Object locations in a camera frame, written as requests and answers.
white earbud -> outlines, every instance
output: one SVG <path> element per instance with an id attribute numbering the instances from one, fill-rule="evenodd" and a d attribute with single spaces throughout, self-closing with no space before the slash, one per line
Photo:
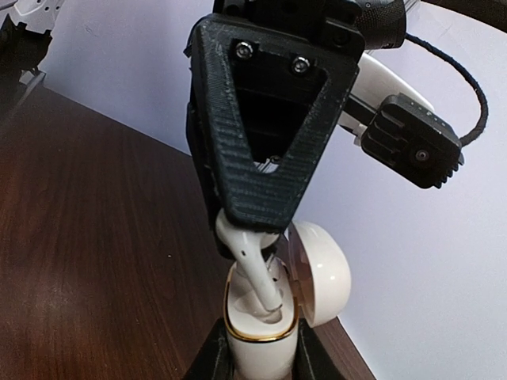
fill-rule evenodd
<path id="1" fill-rule="evenodd" d="M 221 210 L 216 219 L 216 233 L 231 250 L 266 311 L 274 312 L 281 308 L 282 297 L 269 275 L 261 252 L 275 242 L 278 236 L 233 226 L 227 220 L 224 210 Z"/>

white background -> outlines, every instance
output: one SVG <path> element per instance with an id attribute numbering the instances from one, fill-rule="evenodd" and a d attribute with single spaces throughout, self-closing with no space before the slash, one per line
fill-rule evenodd
<path id="1" fill-rule="evenodd" d="M 181 53 L 212 0 L 67 0 L 47 86 L 187 150 L 189 69 Z M 444 49 L 490 100 L 489 128 L 442 190 L 423 191 L 336 131 L 299 209 L 345 250 L 353 294 L 342 314 L 379 380 L 507 378 L 507 36 L 423 5 L 410 31 Z M 407 43 L 375 56 L 433 102 L 460 134 L 478 118 L 473 91 Z"/>

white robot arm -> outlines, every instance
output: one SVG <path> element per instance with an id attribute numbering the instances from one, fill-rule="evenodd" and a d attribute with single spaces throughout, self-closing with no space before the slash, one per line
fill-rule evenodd
<path id="1" fill-rule="evenodd" d="M 53 30 L 65 0 L 2 0 L 0 10 L 8 10 L 13 24 L 24 24 L 29 32 L 45 34 Z"/>
<path id="2" fill-rule="evenodd" d="M 64 2 L 0 0 L 0 116 L 13 112 L 44 77 L 37 67 Z"/>

wooden table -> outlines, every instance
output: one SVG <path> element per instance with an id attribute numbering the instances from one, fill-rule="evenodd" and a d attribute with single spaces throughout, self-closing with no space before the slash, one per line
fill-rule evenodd
<path id="1" fill-rule="evenodd" d="M 43 88 L 2 126 L 1 380 L 181 378 L 230 264 L 188 156 Z M 318 334 L 373 378 L 338 321 Z"/>

robotic arm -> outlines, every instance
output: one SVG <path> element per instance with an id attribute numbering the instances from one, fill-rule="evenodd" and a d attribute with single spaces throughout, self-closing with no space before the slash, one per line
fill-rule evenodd
<path id="1" fill-rule="evenodd" d="M 244 378 L 281 379 L 293 367 L 296 378 L 341 378 L 330 360 L 319 364 L 322 350 L 298 352 L 316 344 L 309 328 L 345 307 L 349 266 L 329 234 L 292 221 L 337 125 L 420 188 L 441 188 L 464 163 L 432 105 L 364 54 L 405 38 L 403 0 L 216 0 L 192 30 L 187 137 L 216 244 L 236 260 L 217 329 Z M 289 265 L 275 255 L 287 229 Z M 299 306 L 308 325 L 298 329 Z M 205 347 L 188 380 L 210 378 L 199 370 Z M 308 367 L 317 377 L 299 373 Z"/>
<path id="2" fill-rule="evenodd" d="M 65 0 L 1 0 L 0 116 L 13 107 L 24 72 L 37 73 L 48 53 L 51 31 Z"/>

